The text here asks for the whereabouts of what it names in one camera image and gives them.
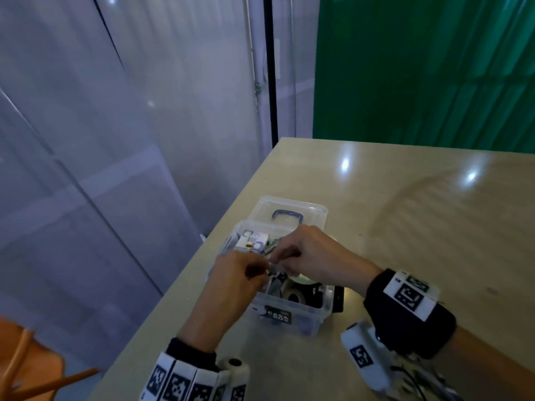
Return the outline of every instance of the beige table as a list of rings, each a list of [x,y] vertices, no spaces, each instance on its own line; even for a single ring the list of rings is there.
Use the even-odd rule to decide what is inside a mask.
[[[284,138],[91,395],[133,400],[188,316],[225,237],[263,195],[323,204],[325,231],[382,267],[438,284],[473,333],[535,371],[535,155]],[[218,355],[251,366],[248,399],[372,400],[340,343],[345,310],[314,338],[243,317]]]

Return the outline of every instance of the plastic lid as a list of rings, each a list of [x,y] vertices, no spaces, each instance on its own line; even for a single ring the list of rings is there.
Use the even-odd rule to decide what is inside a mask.
[[[250,220],[297,228],[299,224],[325,228],[327,208],[310,202],[265,195],[249,215]]]

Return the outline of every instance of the left hand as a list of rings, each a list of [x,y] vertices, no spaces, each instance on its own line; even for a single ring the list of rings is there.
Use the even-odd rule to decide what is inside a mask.
[[[227,330],[243,315],[267,282],[266,259],[252,252],[217,256],[210,277],[178,339],[204,352],[214,352]]]

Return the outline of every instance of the black wristband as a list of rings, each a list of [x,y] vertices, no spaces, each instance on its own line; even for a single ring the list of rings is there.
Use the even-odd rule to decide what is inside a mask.
[[[206,353],[184,343],[180,339],[172,338],[165,351],[169,356],[197,368],[219,371],[216,366],[216,353]]]
[[[449,341],[456,328],[453,314],[436,304],[425,321],[393,300],[383,290],[395,271],[386,269],[370,284],[364,306],[381,342],[390,350],[406,355],[415,352],[431,359]]]

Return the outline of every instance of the navy blue handle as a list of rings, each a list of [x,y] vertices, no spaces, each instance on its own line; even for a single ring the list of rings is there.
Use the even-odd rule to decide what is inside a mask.
[[[303,218],[304,218],[303,214],[299,214],[298,212],[295,212],[295,211],[290,211],[289,209],[276,209],[271,215],[271,219],[275,219],[277,215],[279,214],[295,216],[296,218],[299,218],[299,225],[303,223]]]

